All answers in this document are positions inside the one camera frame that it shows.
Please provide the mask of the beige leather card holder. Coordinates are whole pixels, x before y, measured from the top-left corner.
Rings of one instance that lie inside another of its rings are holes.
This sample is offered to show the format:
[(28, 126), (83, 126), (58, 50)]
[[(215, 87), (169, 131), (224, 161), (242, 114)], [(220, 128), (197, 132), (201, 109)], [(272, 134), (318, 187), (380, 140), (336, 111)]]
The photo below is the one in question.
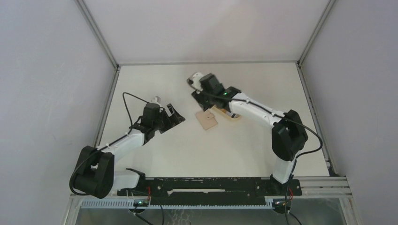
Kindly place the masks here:
[(215, 115), (209, 110), (197, 112), (195, 117), (204, 130), (209, 130), (218, 125)]

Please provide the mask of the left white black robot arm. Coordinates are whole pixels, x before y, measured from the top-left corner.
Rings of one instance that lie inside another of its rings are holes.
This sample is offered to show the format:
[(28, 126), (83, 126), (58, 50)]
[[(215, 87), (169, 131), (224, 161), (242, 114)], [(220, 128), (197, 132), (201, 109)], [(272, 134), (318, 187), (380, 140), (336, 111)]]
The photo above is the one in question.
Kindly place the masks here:
[(127, 133), (103, 147), (82, 148), (75, 169), (69, 179), (69, 188), (75, 195), (91, 195), (102, 199), (112, 191), (129, 189), (142, 195), (147, 183), (144, 173), (135, 169), (115, 170), (115, 164), (135, 149), (147, 144), (156, 132), (161, 134), (184, 122), (172, 104), (163, 108), (147, 103), (143, 114), (131, 124)]

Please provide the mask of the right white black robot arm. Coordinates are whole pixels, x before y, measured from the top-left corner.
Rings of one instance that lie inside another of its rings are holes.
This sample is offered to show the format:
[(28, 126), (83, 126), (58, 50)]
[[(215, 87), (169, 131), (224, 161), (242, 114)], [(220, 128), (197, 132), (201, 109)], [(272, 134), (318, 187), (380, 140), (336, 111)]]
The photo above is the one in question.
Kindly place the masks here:
[(294, 110), (282, 112), (272, 109), (233, 86), (225, 88), (212, 73), (194, 73), (187, 79), (187, 83), (193, 88), (191, 95), (203, 111), (216, 107), (270, 129), (271, 148), (276, 155), (271, 188), (275, 194), (284, 195), (290, 189), (288, 180), (293, 173), (296, 156), (308, 140), (298, 113)]

